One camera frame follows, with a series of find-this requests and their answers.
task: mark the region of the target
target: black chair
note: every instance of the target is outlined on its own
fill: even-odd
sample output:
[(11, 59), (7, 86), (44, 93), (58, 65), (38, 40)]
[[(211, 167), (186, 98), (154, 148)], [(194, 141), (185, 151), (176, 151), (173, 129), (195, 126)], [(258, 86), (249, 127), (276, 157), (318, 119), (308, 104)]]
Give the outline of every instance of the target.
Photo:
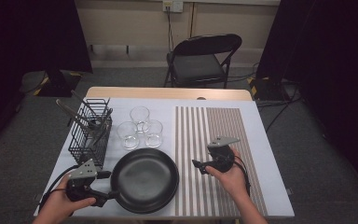
[[(181, 42), (167, 54), (169, 68), (164, 87), (171, 77), (171, 87), (224, 82), (226, 88), (231, 56), (241, 43), (241, 37), (234, 34), (194, 36)], [(217, 54), (227, 56), (220, 63)]]

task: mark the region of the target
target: striped mat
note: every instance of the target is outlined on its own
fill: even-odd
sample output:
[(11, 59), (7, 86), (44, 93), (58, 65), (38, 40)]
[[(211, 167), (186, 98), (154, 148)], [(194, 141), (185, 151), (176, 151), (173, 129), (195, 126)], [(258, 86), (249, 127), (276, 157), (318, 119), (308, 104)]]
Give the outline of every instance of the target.
[(175, 215), (186, 217), (239, 217), (235, 203), (217, 179), (202, 175), (191, 160), (210, 161), (207, 145), (217, 136), (238, 137), (231, 144), (241, 154), (251, 182), (251, 199), (262, 215), (267, 214), (258, 184), (246, 131), (238, 108), (177, 106), (175, 108), (175, 163), (180, 183), (175, 195)]

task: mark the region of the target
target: electrical outlet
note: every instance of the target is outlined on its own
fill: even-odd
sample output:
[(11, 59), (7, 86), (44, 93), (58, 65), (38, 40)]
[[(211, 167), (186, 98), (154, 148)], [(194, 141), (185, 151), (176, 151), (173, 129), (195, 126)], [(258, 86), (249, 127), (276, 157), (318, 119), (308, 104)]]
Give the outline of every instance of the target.
[(167, 11), (167, 7), (173, 12), (173, 1), (162, 1), (162, 11)]
[(173, 2), (173, 12), (183, 12), (183, 2)]

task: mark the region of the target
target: gray carpet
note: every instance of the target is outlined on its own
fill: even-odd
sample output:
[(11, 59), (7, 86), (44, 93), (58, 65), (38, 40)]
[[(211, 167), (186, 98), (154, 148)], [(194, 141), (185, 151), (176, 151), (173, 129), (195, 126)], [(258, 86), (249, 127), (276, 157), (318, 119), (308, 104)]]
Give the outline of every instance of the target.
[[(232, 68), (230, 74), (251, 72)], [(76, 91), (85, 96), (92, 86), (162, 87), (165, 74), (166, 68), (96, 68), (94, 74), (81, 78)], [(21, 89), (30, 90), (42, 76), (26, 74)], [(221, 88), (221, 84), (208, 88)], [(249, 87), (243, 80), (228, 83), (228, 88)], [(34, 219), (34, 196), (45, 189), (69, 132), (68, 117), (55, 100), (27, 93), (19, 113), (0, 133), (0, 223), (31, 223)], [(72, 107), (80, 105), (75, 98), (62, 101)], [(266, 128), (283, 106), (259, 109)], [(293, 191), (290, 200), (296, 214), (269, 223), (358, 223), (358, 177), (347, 160), (323, 139), (317, 119), (302, 101), (283, 111), (268, 130), (268, 139), (283, 182)]]

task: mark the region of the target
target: black frying pan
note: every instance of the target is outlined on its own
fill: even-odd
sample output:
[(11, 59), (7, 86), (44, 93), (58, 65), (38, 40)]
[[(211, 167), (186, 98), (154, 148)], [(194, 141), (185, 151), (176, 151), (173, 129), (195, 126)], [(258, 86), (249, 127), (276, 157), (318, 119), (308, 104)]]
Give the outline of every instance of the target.
[(153, 148), (133, 150), (118, 161), (110, 179), (112, 195), (125, 209), (153, 213), (167, 205), (179, 184), (176, 164)]

